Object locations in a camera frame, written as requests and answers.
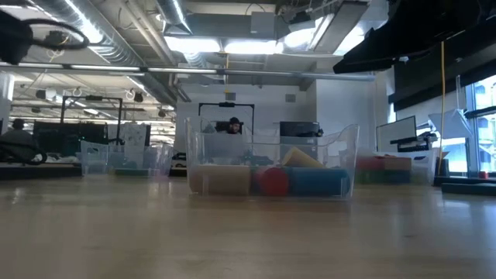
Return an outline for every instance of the table surface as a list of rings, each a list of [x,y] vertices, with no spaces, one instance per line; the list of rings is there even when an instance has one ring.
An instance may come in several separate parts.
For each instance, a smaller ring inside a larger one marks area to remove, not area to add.
[[[496,199],[198,197],[185,179],[0,184],[2,278],[495,278]]]

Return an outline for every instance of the fluorescent light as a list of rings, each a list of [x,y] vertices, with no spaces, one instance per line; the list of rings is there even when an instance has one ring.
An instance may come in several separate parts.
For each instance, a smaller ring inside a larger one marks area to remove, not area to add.
[[[101,70],[101,71],[139,71],[139,67],[120,66],[95,66],[95,65],[72,65],[75,70]]]
[[[86,108],[86,105],[80,102],[74,102],[74,104],[79,105],[80,107]]]
[[[77,13],[81,18],[82,26],[79,30],[86,35],[90,40],[90,43],[100,43],[103,40],[103,35],[95,28],[95,26],[86,18],[86,16],[76,7],[71,0],[65,0],[65,2],[72,8],[72,10]]]
[[[84,109],[84,111],[87,113],[91,113],[92,115],[98,115],[98,111],[96,111],[92,108]]]
[[[135,86],[137,86],[139,89],[141,89],[143,92],[147,93],[148,95],[151,95],[148,90],[146,89],[145,85],[141,84],[141,82],[135,81],[134,78],[132,77],[127,77],[132,83],[134,83]]]
[[[46,63],[19,63],[19,66],[21,66],[21,67],[35,67],[35,68],[49,68],[49,69],[61,69],[61,68],[63,68],[63,66],[61,64],[46,64]]]
[[[217,74],[216,70],[211,69],[177,69],[177,68],[148,68],[151,72],[163,73],[180,73],[180,74]]]
[[[359,43],[362,43],[364,37],[365,34],[363,33],[363,30],[359,26],[356,26],[344,38],[344,40],[338,46],[338,49],[334,52],[334,55],[345,55],[348,51],[356,47]]]
[[[177,38],[165,36],[165,41],[171,50],[182,53],[219,52],[220,45],[215,39]]]
[[[291,32],[284,38],[284,43],[290,48],[305,45],[312,40],[314,32],[315,28],[301,29]]]
[[[274,54],[276,52],[276,41],[232,41],[228,43],[225,51],[234,54]]]
[[[0,9],[32,9],[37,11],[38,9],[31,6],[20,6],[20,5],[0,5]]]
[[[18,116],[9,116],[10,119],[16,119]],[[33,117],[33,116],[22,116],[25,120],[52,120],[59,122],[60,119],[56,117]],[[117,120],[109,120],[109,119],[91,119],[91,118],[64,118],[64,121],[91,121],[91,122],[105,122],[108,124],[117,124]],[[171,121],[166,120],[121,120],[121,123],[130,123],[136,122],[137,124],[172,124]]]

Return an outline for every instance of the clear plastic bin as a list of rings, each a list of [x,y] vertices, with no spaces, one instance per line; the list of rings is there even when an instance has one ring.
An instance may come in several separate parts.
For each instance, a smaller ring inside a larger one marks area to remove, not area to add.
[[[350,198],[359,127],[322,138],[200,133],[186,120],[188,183],[201,195]]]
[[[83,175],[107,174],[109,146],[100,143],[81,141],[81,169]]]
[[[168,175],[171,146],[108,146],[81,141],[81,168],[86,174]]]
[[[171,170],[171,146],[110,146],[108,170],[115,175],[160,176]]]
[[[360,150],[356,158],[358,184],[432,184],[436,150],[379,153]]]

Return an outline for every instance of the blue block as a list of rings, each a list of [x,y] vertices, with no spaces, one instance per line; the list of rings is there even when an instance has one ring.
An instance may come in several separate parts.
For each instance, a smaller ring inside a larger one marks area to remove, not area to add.
[[[343,169],[293,167],[288,174],[290,195],[332,197],[350,191],[350,177]]]

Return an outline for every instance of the computer monitor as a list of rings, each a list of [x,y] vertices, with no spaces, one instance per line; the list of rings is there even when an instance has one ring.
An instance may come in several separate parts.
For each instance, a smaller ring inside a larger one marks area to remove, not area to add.
[[[315,135],[319,132],[318,122],[286,122],[281,121],[280,136],[304,136]]]

